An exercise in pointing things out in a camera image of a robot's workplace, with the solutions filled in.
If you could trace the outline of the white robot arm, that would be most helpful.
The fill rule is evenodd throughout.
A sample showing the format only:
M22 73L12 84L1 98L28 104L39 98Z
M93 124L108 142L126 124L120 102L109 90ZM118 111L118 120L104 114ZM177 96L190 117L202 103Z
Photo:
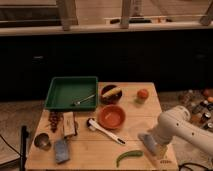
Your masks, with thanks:
M213 133L194 126L191 116L183 106L176 106L162 112L157 124L151 129L151 136L159 145L167 145L174 136L191 143L213 157Z

